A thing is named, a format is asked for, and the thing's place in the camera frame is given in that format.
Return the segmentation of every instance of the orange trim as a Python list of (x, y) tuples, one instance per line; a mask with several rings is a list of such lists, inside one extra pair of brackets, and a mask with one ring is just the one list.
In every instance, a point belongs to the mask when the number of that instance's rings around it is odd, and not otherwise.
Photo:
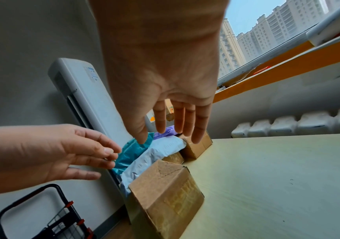
[(248, 78), (250, 76), (253, 76), (254, 72), (257, 72), (260, 69), (263, 69), (263, 68), (265, 68), (267, 66), (277, 65), (277, 64), (279, 64), (279, 63), (281, 63), (283, 61), (291, 59), (292, 57), (297, 56), (298, 54), (301, 54), (301, 53), (303, 53), (303, 52), (305, 52), (305, 51), (307, 51), (309, 49), (312, 49), (312, 48), (313, 48), (313, 45), (310, 42), (308, 42), (308, 41), (304, 42), (304, 43), (298, 45), (297, 47), (292, 48), (292, 49), (284, 52), (283, 54), (281, 54), (281, 55), (279, 55), (279, 56), (277, 56), (277, 57), (275, 57), (275, 58), (273, 58), (273, 59), (271, 59), (269, 61), (266, 61), (263, 64), (260, 64), (255, 69), (253, 69), (251, 72), (249, 72), (248, 74), (247, 74), (247, 72), (245, 72), (243, 74), (240, 74), (239, 76), (234, 77), (233, 79), (229, 80), (228, 82), (225, 82), (222, 85), (224, 85), (226, 87), (229, 87), (229, 86), (235, 84), (236, 82), (242, 80), (243, 77), (244, 78)]
[(340, 42), (284, 62), (258, 75), (218, 92), (213, 103), (264, 85), (340, 62)]

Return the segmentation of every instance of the purple plastic bag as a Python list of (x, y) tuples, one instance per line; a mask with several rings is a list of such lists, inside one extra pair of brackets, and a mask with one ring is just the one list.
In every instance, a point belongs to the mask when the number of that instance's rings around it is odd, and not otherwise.
[(166, 128), (166, 131), (164, 133), (154, 133), (154, 138), (153, 140), (160, 139), (166, 136), (171, 136), (171, 135), (177, 135), (178, 133), (175, 131), (174, 126), (170, 126)]

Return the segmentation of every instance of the teal plastic bag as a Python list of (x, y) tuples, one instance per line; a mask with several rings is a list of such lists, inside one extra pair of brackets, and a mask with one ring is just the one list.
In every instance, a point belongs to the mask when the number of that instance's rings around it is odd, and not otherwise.
[(149, 133), (146, 142), (143, 145), (140, 145), (136, 139), (132, 139), (127, 142), (121, 153), (119, 153), (119, 157), (115, 161), (116, 165), (112, 169), (116, 176), (119, 176), (123, 173), (123, 171), (134, 161), (136, 160), (143, 152), (145, 152), (148, 147), (153, 142), (154, 133)]

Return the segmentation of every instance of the glass pane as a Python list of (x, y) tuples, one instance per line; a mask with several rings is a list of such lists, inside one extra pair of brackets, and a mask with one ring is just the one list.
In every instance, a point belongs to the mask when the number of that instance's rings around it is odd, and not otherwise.
[(339, 7), (340, 0), (231, 0), (220, 31), (218, 78), (300, 34)]

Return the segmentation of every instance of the hand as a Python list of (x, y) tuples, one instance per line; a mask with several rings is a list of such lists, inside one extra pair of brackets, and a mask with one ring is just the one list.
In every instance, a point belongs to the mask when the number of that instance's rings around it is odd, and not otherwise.
[(163, 133), (169, 98), (175, 130), (199, 143), (217, 88), (219, 31), (228, 0), (90, 3), (111, 94), (128, 132), (144, 143), (144, 117), (153, 109)]
[(96, 180), (100, 173), (70, 165), (111, 169), (119, 152), (102, 133), (75, 125), (0, 127), (0, 193), (54, 180)]

